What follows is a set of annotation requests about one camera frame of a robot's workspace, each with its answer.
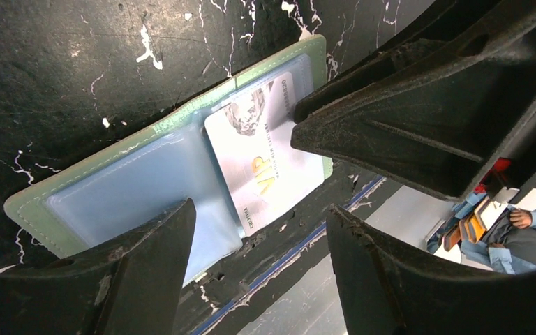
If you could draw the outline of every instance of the green wallet border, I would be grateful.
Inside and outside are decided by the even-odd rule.
[[[188,116],[192,112],[215,105],[228,94],[300,54],[307,54],[311,58],[313,88],[321,87],[327,82],[325,46],[325,38],[315,35],[277,52],[260,63],[227,79],[211,91],[190,100],[156,123],[70,166],[64,171],[12,195],[5,201],[5,212],[18,225],[32,234],[48,250],[60,258],[86,250],[87,246],[84,242],[47,209],[44,205],[45,198],[74,181],[98,171],[104,165],[119,160],[132,150],[177,130],[186,124]],[[328,178],[331,175],[332,160],[324,158],[324,176]]]

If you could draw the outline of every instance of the white card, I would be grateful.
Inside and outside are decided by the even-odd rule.
[[[204,126],[247,236],[324,181],[321,156],[291,148],[297,102],[289,72],[240,92]]]

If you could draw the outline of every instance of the black plastic part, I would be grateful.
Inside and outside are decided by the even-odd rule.
[[[341,207],[327,238],[349,335],[536,334],[536,272],[508,276],[443,260]]]
[[[299,102],[291,144],[463,199],[536,113],[536,1],[440,1],[389,43]]]
[[[195,219],[188,199],[44,269],[0,274],[0,334],[170,334]]]

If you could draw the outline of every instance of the hand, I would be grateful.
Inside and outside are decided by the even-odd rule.
[[[513,226],[523,229],[531,225],[533,218],[530,211],[521,211],[519,209],[510,214],[510,222]]]

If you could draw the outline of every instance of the person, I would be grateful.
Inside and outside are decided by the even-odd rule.
[[[461,252],[496,272],[536,270],[536,210],[508,209],[478,243],[462,241]]]

